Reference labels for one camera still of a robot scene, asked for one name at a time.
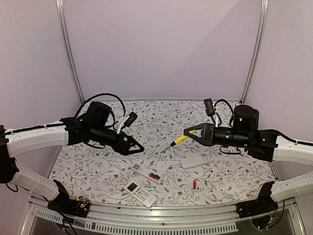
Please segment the yellow handled screwdriver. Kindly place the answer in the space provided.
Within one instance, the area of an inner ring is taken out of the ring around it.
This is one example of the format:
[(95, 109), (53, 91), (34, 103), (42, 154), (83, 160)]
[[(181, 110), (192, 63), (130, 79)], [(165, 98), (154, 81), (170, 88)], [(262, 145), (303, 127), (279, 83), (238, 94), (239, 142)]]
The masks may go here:
[(181, 136), (179, 136), (177, 139), (175, 139), (172, 143), (170, 143), (170, 145), (165, 148), (164, 150), (161, 151), (161, 153), (166, 152), (166, 150), (168, 150), (171, 147), (174, 147), (175, 145), (179, 144), (180, 142), (184, 141), (185, 139), (187, 139), (188, 136), (182, 134)]

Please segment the narrow white remote control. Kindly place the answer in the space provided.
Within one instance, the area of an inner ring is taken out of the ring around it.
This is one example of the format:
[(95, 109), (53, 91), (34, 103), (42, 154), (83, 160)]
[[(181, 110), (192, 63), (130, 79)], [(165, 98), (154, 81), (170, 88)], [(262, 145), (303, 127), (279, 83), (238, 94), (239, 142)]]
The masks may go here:
[[(159, 184), (159, 185), (161, 184), (162, 177), (161, 177), (159, 174), (157, 174), (155, 171), (150, 170), (150, 169), (144, 167), (143, 165), (137, 164), (137, 163), (134, 163), (134, 164), (131, 166), (131, 169), (132, 169), (134, 172), (138, 173), (139, 175), (143, 176), (144, 178), (146, 178), (146, 179), (148, 179), (148, 180), (150, 180), (150, 181), (152, 181), (152, 182), (154, 182), (154, 183), (156, 183), (156, 184)], [(149, 175), (150, 175), (151, 173), (154, 173), (154, 174), (159, 175), (159, 176), (160, 176), (159, 181), (156, 181), (156, 180), (152, 179), (151, 177), (149, 177)]]

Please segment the white remote with back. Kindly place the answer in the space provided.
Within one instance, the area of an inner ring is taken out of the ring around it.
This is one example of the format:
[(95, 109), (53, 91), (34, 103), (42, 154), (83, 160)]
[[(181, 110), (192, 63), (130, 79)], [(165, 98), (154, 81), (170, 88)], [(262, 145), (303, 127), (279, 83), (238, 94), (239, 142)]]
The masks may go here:
[(201, 154), (193, 157), (183, 158), (180, 160), (183, 169), (198, 167), (209, 163), (209, 158), (206, 154)]

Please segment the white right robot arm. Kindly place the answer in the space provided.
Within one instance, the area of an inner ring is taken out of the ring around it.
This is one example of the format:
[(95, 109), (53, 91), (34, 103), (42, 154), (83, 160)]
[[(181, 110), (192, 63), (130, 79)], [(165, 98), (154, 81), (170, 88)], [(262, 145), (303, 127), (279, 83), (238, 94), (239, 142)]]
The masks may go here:
[(233, 110), (233, 126), (202, 123), (184, 130), (184, 135), (203, 146), (244, 148), (247, 154), (266, 162), (313, 164), (313, 144), (287, 137), (273, 129), (259, 130), (259, 112), (239, 105)]

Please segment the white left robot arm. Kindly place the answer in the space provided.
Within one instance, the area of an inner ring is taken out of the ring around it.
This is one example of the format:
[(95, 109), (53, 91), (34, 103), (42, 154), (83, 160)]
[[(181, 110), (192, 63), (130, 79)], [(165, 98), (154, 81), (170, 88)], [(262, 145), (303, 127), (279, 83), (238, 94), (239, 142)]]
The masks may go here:
[(82, 115), (62, 118), (50, 124), (10, 131), (1, 126), (1, 184), (20, 186), (53, 202), (61, 212), (69, 212), (73, 203), (62, 183), (18, 164), (16, 157), (38, 149), (88, 144), (90, 141), (98, 143), (100, 147), (109, 146), (122, 156), (143, 152), (144, 147), (122, 131), (123, 127), (129, 127), (137, 119), (137, 115), (124, 115), (111, 125), (107, 124), (109, 116), (113, 116), (111, 107), (94, 101)]

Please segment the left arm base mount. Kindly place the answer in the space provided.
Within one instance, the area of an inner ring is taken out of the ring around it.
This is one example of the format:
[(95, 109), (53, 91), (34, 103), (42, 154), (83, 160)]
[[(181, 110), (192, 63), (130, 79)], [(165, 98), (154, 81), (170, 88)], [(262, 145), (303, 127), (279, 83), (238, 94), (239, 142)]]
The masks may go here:
[(54, 200), (49, 201), (47, 208), (61, 214), (86, 218), (89, 213), (90, 200), (82, 196), (72, 199), (69, 196), (58, 195)]

